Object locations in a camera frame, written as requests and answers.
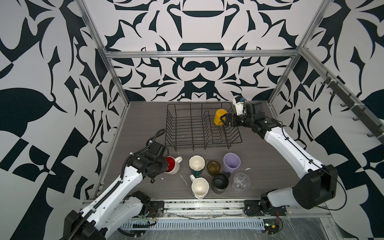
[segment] black bracket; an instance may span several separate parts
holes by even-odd
[[[159,217],[164,214],[164,201],[151,201],[147,217]]]
[[[244,213],[249,216],[264,216],[264,215],[276,215],[285,216],[286,209],[285,206],[275,207],[270,209],[263,209],[263,206],[260,204],[260,200],[245,200],[244,201]]]

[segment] mug handle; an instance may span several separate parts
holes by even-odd
[[[175,162],[179,163],[179,162],[181,162],[181,161],[183,161],[183,158],[182,158],[182,157],[177,157],[177,158],[175,158]]]

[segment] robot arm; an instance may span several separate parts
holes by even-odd
[[[291,140],[277,120],[265,116],[260,102],[245,103],[244,98],[237,97],[233,104],[236,113],[220,117],[224,126],[251,128],[288,161],[300,178],[294,187],[263,194],[262,212],[285,205],[311,209],[335,197],[338,172],[332,165],[324,166]]]
[[[70,212],[64,220],[65,240],[105,240],[127,220],[137,215],[146,215],[151,199],[137,191],[116,209],[124,197],[146,176],[154,183],[155,176],[168,169],[168,148],[154,141],[165,129],[147,141],[147,146],[131,155],[124,162],[119,177],[91,204],[80,213]]]

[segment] patterned backdrop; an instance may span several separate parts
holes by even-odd
[[[86,3],[107,50],[164,51],[295,49],[321,1]],[[288,59],[114,59],[113,65],[132,101],[268,100]]]
[[[379,118],[384,119],[384,2],[335,0],[316,30],[312,51]],[[384,237],[384,146],[343,102],[321,85],[323,79],[301,58],[274,102],[279,120],[298,144],[324,164],[333,164],[348,201],[331,211],[344,237]],[[339,208],[338,194],[327,202]]]
[[[112,64],[131,101],[268,100],[289,57],[136,58]]]
[[[1,239],[59,239],[124,103],[72,0],[2,1],[0,21]]]

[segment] black wire dish rack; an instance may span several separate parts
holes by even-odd
[[[216,110],[220,108],[233,113],[229,102],[168,104],[165,145],[177,150],[229,148],[234,143],[242,143],[238,127],[215,125]]]

